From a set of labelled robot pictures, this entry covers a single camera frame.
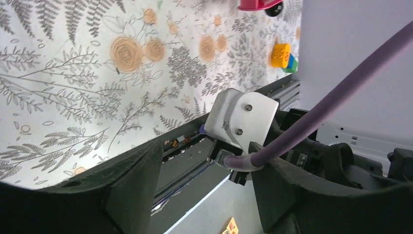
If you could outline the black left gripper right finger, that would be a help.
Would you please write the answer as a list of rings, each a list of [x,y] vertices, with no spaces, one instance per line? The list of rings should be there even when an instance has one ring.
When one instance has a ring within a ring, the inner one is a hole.
[[[252,173],[266,234],[410,234],[413,184],[362,190],[337,184],[281,158]]]

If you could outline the black pink drawer unit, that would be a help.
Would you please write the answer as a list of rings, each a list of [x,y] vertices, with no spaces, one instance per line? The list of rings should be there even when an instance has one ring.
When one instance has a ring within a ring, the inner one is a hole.
[[[269,17],[278,16],[284,9],[283,0],[240,0],[240,11],[265,11]]]

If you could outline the white marker pen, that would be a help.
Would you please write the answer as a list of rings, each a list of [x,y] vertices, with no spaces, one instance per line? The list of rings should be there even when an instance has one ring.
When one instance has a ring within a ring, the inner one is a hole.
[[[201,126],[200,126],[200,128],[199,128],[199,134],[206,134],[206,130],[205,130],[205,125],[204,124],[202,124]]]

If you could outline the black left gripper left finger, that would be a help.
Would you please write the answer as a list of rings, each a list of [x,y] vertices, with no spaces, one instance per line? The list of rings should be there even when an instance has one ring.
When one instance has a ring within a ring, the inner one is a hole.
[[[162,164],[151,141],[55,186],[0,185],[3,234],[145,234]]]

